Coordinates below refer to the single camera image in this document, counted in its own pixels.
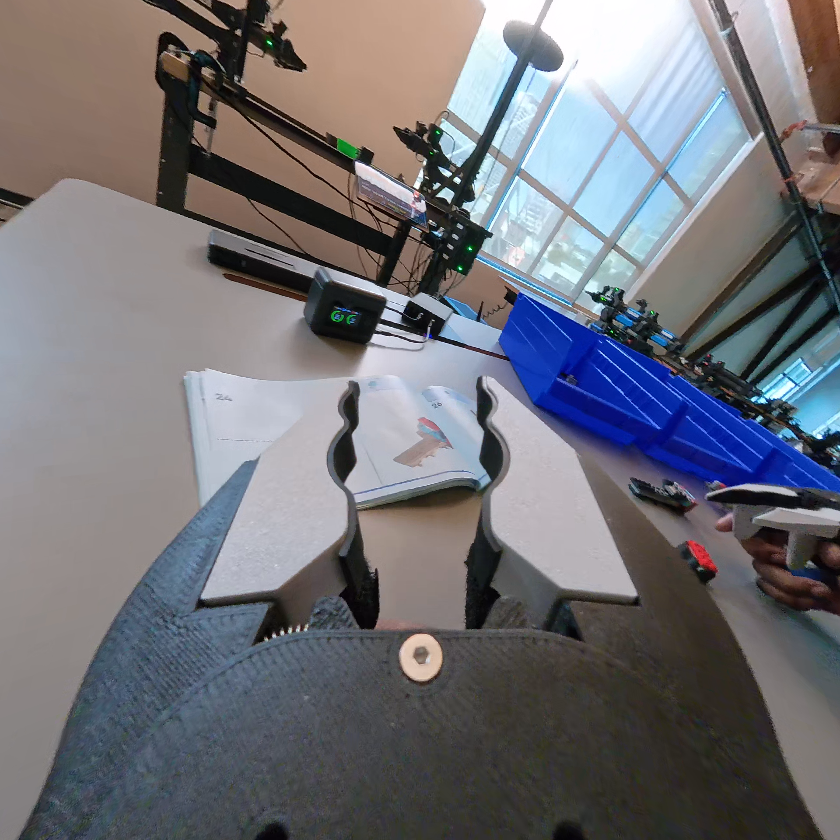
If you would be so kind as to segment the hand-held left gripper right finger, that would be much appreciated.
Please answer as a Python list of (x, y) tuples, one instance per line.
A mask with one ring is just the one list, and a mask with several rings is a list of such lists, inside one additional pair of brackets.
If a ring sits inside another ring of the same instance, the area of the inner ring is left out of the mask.
[(490, 478), (466, 561), (466, 628), (504, 597), (531, 626), (553, 630), (568, 602), (639, 604), (576, 451), (498, 381), (476, 382)]

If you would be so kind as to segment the black metal stand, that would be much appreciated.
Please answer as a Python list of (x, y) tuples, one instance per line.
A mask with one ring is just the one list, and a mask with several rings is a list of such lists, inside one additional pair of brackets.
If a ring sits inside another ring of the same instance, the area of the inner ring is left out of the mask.
[[(428, 220), (432, 224), (430, 231), (435, 230), (445, 215), (459, 208), (469, 213), (466, 210), (466, 204), (476, 200), (475, 187), (480, 168), (490, 156), (490, 148), (494, 144), (502, 121), (508, 115), (527, 70), (549, 73), (562, 67), (564, 54), (561, 47), (543, 31), (543, 22), (549, 14), (551, 5), (551, 2), (544, 2), (533, 23), (511, 20), (503, 28), (504, 44), (516, 57), (516, 62), (500, 91), (485, 128), (462, 164), (453, 164), (451, 158), (442, 151), (440, 140), (444, 132), (439, 124), (419, 122), (416, 125), (416, 139), (413, 142), (408, 141), (407, 131), (399, 132), (403, 144), (407, 147), (411, 146), (423, 162), (423, 179), (419, 191), (426, 198)], [(425, 241), (425, 235), (423, 243), (429, 248), (430, 256), (416, 290), (440, 298), (442, 295), (440, 289), (447, 274), (459, 274), (448, 271), (442, 276), (432, 276), (429, 267), (433, 252)]]

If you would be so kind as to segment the white adjacent desk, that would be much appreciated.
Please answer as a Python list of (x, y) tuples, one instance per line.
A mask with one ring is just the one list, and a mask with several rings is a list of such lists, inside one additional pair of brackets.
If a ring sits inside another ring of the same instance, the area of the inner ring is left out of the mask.
[(478, 311), (461, 301), (441, 298), (439, 302), (447, 310), (448, 319), (435, 337), (436, 341), (509, 360), (499, 342), (501, 330), (490, 326)]

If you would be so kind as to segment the black hub green lights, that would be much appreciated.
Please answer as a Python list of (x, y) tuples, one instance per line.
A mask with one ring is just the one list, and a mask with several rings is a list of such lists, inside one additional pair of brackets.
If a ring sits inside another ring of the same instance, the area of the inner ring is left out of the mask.
[(442, 276), (448, 271), (467, 276), (478, 253), (493, 235), (461, 208), (445, 215), (435, 230), (425, 235), (433, 252), (429, 267), (432, 276)]

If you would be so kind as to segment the clear acrylic sign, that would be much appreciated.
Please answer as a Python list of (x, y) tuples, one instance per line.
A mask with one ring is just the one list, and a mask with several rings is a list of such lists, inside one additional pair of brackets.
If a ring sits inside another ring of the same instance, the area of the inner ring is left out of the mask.
[(428, 231), (425, 195), (362, 161), (353, 162), (353, 198)]

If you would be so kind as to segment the grey desk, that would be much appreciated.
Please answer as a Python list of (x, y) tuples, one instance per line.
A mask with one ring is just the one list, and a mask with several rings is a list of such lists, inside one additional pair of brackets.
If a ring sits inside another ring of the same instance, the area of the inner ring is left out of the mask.
[(431, 342), (313, 335), (298, 301), (225, 279), (208, 227), (65, 180), (2, 226), (2, 838), (39, 798), (68, 710), (113, 618), (199, 508), (183, 375), (398, 375), (465, 395), (490, 375), (596, 464), (669, 543), (702, 543), (710, 595), (762, 691), (791, 774), (838, 838), (838, 618), (760, 594), (715, 510), (679, 519), (630, 476), (666, 469), (533, 407), (507, 362)]

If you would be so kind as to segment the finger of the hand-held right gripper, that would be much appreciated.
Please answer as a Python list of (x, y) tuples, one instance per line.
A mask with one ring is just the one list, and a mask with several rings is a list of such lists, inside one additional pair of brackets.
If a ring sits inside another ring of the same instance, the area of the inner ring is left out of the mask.
[(750, 539), (761, 529), (786, 532), (786, 564), (790, 570), (800, 571), (816, 555), (820, 540), (838, 537), (839, 510), (829, 507), (733, 509), (733, 531), (739, 540)]
[(839, 510), (837, 492), (818, 488), (798, 488), (767, 484), (744, 484), (710, 490), (706, 500), (727, 511), (737, 507)]

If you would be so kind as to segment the large window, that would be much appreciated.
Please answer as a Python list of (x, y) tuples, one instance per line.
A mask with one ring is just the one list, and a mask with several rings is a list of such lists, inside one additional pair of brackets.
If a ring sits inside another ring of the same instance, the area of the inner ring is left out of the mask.
[[(544, 2), (484, 2), (446, 107), (444, 148), (463, 163), (513, 68), (501, 28)], [(542, 28), (560, 70), (527, 70), (476, 180), (472, 217), (491, 231), (453, 296), (501, 304), (519, 280), (573, 305), (617, 286), (685, 325), (767, 227), (747, 223), (767, 170), (762, 137), (711, 2), (551, 2)]]

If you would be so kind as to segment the black cabled device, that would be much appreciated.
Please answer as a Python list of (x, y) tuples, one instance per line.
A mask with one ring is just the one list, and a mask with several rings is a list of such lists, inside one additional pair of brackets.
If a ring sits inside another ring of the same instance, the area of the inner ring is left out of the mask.
[(323, 338), (368, 344), (387, 303), (378, 287), (321, 267), (311, 281), (303, 318)]

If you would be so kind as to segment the black metal desk frame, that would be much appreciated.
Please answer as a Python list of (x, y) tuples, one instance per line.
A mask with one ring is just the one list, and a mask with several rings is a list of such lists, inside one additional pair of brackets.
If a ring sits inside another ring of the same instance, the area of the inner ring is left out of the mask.
[[(375, 261), (374, 282), (388, 287), (400, 263), (412, 231), (428, 231), (411, 226), (370, 204), (353, 198), (312, 170), (282, 143), (275, 134), (331, 162), (349, 175), (352, 185), (354, 161), (372, 163), (372, 152), (354, 147), (331, 134), (319, 134), (266, 101), (252, 95), (230, 79), (217, 57), (204, 50), (189, 50), (172, 33), (164, 32), (157, 42), (155, 79), (164, 92), (161, 127), (161, 155), (157, 178), (156, 204), (178, 214), (191, 216), (186, 209), (186, 189), (190, 176), (220, 186), (243, 197), (261, 213), (267, 207), (351, 243)], [(211, 140), (217, 127), (216, 105), (221, 102), (236, 111), (247, 124), (275, 146), (293, 163), (321, 184), (339, 192), (350, 208), (346, 216), (327, 205), (299, 194), (212, 152)]]

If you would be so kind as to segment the red black toy brick build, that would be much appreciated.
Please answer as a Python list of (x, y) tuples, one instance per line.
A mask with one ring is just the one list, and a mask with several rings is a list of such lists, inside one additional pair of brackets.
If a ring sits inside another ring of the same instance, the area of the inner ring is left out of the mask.
[(701, 543), (687, 540), (682, 542), (677, 550), (702, 584), (705, 585), (717, 577), (718, 567)]

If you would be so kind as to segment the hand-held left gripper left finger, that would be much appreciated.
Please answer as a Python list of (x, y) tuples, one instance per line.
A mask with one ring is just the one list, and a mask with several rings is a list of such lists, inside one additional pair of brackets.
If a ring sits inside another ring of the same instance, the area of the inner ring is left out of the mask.
[(335, 385), (257, 458), (201, 593), (205, 606), (269, 603), (283, 626), (341, 595), (355, 622), (380, 614), (347, 479), (356, 465), (357, 381)]

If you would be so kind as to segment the long black toy brick assembly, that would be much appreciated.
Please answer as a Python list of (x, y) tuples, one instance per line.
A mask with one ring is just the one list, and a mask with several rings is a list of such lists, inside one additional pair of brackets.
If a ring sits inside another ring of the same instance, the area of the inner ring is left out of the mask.
[(661, 485), (655, 486), (632, 476), (628, 489), (636, 499), (675, 511), (681, 516), (697, 507), (697, 499), (687, 488), (672, 479), (664, 479)]

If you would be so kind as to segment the small black flat box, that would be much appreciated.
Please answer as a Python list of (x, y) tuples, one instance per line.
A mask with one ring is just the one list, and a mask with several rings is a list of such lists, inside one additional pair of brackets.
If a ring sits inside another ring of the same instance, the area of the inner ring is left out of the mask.
[(454, 314), (455, 310), (442, 299), (419, 292), (408, 299), (401, 321), (420, 333), (436, 338)]

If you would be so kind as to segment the instruction booklet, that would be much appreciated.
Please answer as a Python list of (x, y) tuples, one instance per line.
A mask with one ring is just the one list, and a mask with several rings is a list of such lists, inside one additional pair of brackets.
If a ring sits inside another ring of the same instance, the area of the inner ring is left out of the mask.
[[(455, 487), (483, 491), (484, 431), (476, 400), (441, 385), (422, 391), (390, 374), (359, 377), (356, 465), (346, 486), (359, 510)], [(256, 459), (347, 382), (261, 381), (220, 371), (184, 377), (198, 500), (206, 504), (240, 465)]]

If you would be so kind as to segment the person's right hand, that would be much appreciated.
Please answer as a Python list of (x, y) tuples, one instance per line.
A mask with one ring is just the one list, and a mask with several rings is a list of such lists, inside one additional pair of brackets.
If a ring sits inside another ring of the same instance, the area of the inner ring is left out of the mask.
[(756, 585), (769, 598), (792, 610), (838, 616), (838, 583), (829, 585), (793, 574), (786, 563), (788, 539), (788, 532), (762, 528), (740, 542), (752, 558)]

